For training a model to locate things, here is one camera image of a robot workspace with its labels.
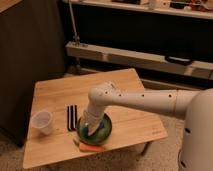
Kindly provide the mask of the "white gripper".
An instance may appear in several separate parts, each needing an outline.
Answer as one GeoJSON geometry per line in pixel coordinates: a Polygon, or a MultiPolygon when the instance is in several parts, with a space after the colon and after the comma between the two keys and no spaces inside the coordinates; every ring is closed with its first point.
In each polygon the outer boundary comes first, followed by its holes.
{"type": "Polygon", "coordinates": [[[83,111],[83,132],[91,136],[96,131],[104,127],[102,120],[104,116],[104,111],[106,107],[102,105],[95,105],[94,103],[89,103],[86,109],[83,111]]]}

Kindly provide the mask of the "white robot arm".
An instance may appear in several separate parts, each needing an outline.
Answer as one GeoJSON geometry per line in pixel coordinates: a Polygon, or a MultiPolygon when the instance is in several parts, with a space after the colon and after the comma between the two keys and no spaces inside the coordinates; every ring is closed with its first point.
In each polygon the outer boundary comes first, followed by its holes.
{"type": "Polygon", "coordinates": [[[108,106],[152,113],[185,115],[179,171],[213,171],[213,88],[190,90],[122,91],[111,82],[92,88],[83,118],[94,133],[108,106]]]}

